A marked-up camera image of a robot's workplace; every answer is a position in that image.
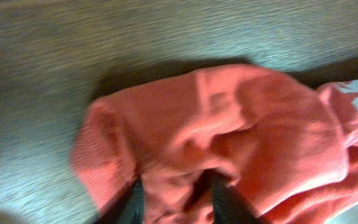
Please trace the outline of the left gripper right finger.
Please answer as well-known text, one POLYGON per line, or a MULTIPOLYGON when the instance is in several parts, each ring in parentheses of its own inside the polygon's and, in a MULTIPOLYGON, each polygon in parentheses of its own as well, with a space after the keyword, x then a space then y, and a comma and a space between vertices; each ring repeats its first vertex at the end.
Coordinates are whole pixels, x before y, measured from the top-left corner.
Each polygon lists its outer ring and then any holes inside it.
POLYGON ((216 175, 211 183, 215 224, 266 224, 223 176, 216 175))

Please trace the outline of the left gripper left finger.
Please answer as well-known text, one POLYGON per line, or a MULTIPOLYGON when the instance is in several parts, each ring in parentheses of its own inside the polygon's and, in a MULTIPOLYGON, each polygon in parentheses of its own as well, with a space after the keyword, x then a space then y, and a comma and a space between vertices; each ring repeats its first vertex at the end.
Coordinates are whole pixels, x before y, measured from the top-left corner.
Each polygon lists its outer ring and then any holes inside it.
POLYGON ((143 224, 145 194, 142 181, 137 179, 119 200, 95 218, 93 224, 143 224))

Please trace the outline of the red orange t-shirt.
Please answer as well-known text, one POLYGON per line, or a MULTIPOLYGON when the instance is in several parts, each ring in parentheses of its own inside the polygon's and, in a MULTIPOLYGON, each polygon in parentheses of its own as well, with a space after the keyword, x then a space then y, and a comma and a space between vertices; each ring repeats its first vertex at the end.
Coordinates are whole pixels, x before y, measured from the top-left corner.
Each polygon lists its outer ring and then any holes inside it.
POLYGON ((358 80, 237 64, 126 88, 88 108, 71 166, 102 215, 139 180, 143 223, 237 223, 220 177, 268 222, 324 223, 358 204, 358 80))

